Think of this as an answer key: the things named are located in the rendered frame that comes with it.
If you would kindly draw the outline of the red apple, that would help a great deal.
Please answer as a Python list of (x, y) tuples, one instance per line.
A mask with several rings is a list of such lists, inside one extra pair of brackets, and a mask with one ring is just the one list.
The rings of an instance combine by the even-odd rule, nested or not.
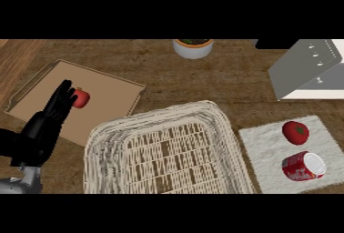
[(90, 100), (90, 94), (82, 91), (79, 88), (75, 89), (73, 95), (78, 97), (72, 103), (72, 106), (76, 108), (82, 108)]

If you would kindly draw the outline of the grey and white appliance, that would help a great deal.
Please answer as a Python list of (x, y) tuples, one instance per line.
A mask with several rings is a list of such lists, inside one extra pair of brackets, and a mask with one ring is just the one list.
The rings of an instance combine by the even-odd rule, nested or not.
[(344, 39), (299, 39), (268, 76), (277, 101), (344, 99)]

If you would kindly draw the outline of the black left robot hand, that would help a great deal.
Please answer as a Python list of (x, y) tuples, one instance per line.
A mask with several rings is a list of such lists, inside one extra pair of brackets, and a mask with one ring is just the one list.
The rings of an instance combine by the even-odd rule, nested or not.
[(35, 112), (20, 133), (0, 128), (0, 156), (10, 158), (13, 167), (39, 167), (50, 158), (62, 125), (78, 98), (70, 84), (65, 80), (54, 89), (44, 109)]

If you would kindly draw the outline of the red tomato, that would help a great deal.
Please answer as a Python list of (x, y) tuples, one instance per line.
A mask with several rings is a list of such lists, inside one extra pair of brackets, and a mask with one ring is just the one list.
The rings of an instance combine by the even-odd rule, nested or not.
[(282, 126), (282, 134), (293, 145), (302, 145), (308, 138), (307, 126), (295, 121), (288, 121)]

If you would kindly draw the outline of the white plant pot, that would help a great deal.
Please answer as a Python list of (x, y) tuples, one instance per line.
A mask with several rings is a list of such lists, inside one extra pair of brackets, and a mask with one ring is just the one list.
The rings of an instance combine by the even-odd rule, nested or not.
[(187, 59), (199, 59), (208, 56), (212, 50), (214, 40), (209, 39), (205, 43), (199, 45), (189, 45), (178, 39), (172, 39), (171, 44), (174, 52), (180, 57)]

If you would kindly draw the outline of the white wicker basket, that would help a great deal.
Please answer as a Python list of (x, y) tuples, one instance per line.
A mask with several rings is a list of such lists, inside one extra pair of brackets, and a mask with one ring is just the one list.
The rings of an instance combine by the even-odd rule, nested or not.
[(82, 161), (87, 194), (255, 192), (230, 120), (211, 101), (100, 124)]

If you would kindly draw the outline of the black appliance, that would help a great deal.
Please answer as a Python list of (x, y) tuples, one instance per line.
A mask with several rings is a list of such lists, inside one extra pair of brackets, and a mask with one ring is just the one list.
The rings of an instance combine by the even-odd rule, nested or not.
[(296, 43), (296, 39), (258, 39), (257, 49), (289, 49)]

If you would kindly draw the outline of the white fluffy placemat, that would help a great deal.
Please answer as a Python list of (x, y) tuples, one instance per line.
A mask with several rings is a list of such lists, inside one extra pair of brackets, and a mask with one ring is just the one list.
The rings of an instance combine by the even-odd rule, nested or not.
[[(308, 129), (307, 142), (295, 146), (282, 135), (286, 121), (239, 130), (255, 178), (264, 194), (295, 194), (336, 184), (344, 184), (344, 150), (317, 116), (293, 118)], [(282, 172), (282, 160), (298, 152), (308, 151), (323, 160), (323, 177), (290, 181)]]

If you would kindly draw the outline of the brown wooden tray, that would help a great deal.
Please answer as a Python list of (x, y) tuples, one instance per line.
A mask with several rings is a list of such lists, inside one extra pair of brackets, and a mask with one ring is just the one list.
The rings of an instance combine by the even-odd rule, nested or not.
[(65, 79), (72, 82), (72, 87), (90, 94), (85, 106), (70, 109), (60, 131), (60, 137), (84, 147), (91, 130), (112, 119), (131, 115), (144, 85), (65, 60), (56, 60), (38, 70), (8, 99), (6, 113), (26, 122), (44, 108)]

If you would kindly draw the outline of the red can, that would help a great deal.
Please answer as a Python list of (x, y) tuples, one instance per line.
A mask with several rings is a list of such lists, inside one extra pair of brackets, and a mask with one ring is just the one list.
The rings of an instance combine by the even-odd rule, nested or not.
[(282, 160), (282, 171), (289, 180), (305, 181), (324, 175), (326, 165), (314, 153), (302, 151)]

